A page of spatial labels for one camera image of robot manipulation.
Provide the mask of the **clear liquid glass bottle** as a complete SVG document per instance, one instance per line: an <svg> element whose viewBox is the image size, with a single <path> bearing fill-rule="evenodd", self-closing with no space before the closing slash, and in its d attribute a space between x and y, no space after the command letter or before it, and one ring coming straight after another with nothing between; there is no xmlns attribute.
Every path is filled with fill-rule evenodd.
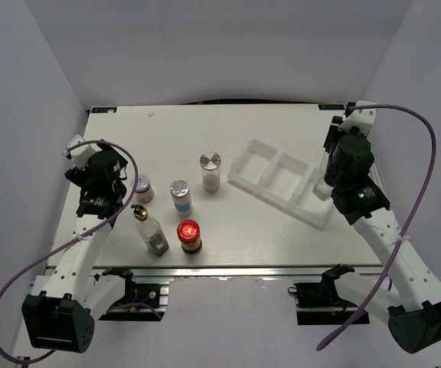
<svg viewBox="0 0 441 368"><path fill-rule="evenodd" d="M312 192L319 200L326 202L331 198L333 189L332 186L325 182L324 177L322 176L314 182Z"/></svg>

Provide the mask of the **small red white lid jar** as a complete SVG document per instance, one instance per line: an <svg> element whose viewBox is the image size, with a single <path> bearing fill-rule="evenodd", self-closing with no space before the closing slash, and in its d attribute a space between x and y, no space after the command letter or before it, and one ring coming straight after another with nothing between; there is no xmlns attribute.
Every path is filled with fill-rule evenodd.
<svg viewBox="0 0 441 368"><path fill-rule="evenodd" d="M135 188L135 196L137 197L137 201L139 203L151 202L154 199L155 192L153 191L149 178L144 174L139 174L137 179L131 179L131 185L133 185L134 182L137 182L137 186Z"/></svg>

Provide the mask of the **dark sauce glass bottle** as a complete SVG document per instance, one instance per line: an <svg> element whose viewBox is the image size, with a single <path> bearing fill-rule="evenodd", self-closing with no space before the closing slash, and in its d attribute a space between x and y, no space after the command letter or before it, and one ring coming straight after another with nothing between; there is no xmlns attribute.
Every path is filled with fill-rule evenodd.
<svg viewBox="0 0 441 368"><path fill-rule="evenodd" d="M147 248L157 257L162 257L169 250L169 243L159 222L149 214L143 205L132 205L136 229Z"/></svg>

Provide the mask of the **tall silver lid spice jar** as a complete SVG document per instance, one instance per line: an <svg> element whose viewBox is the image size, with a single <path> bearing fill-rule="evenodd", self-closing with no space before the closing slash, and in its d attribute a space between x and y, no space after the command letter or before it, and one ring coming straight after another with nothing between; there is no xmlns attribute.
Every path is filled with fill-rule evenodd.
<svg viewBox="0 0 441 368"><path fill-rule="evenodd" d="M221 186L221 157L215 152L205 152L199 158L202 187L206 192L217 192Z"/></svg>

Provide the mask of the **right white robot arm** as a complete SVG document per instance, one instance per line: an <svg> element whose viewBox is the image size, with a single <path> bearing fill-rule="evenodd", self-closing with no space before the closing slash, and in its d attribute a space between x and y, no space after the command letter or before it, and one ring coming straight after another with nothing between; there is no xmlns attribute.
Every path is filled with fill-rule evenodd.
<svg viewBox="0 0 441 368"><path fill-rule="evenodd" d="M374 283L352 267L338 265L322 276L322 299L332 306L344 300L362 306L385 323L408 353L441 341L441 281L402 235L390 202L370 178L374 155L363 124L333 117L324 149L324 183L335 208L367 242L387 270L396 292L381 287L368 300Z"/></svg>

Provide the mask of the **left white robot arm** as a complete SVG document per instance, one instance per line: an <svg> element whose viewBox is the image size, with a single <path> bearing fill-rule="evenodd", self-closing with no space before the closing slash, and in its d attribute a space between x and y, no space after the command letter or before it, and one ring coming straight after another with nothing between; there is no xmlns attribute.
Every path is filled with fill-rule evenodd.
<svg viewBox="0 0 441 368"><path fill-rule="evenodd" d="M74 245L63 251L53 275L38 295L28 295L22 306L31 345L38 349L85 352L96 321L115 301L132 304L137 287L117 276L88 285L97 256L109 237L127 193L120 173L127 161L109 144L74 142L75 167L65 177L80 188L74 222Z"/></svg>

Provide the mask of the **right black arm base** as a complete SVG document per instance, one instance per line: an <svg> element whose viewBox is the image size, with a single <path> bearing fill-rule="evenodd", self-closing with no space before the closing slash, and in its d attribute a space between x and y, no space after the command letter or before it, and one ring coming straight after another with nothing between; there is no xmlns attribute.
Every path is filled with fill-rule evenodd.
<svg viewBox="0 0 441 368"><path fill-rule="evenodd" d="M295 299L298 326L340 326L357 306L349 301L329 301L319 283L296 283L288 287Z"/></svg>

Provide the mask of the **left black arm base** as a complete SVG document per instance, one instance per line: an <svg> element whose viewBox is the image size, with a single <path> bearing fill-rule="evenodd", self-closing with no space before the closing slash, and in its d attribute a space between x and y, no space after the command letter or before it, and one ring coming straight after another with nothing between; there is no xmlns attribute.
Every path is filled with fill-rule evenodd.
<svg viewBox="0 0 441 368"><path fill-rule="evenodd" d="M118 276L125 281L125 293L100 317L103 321L160 321L166 311L169 285L140 281L131 269L108 268L93 274L94 284L105 276Z"/></svg>

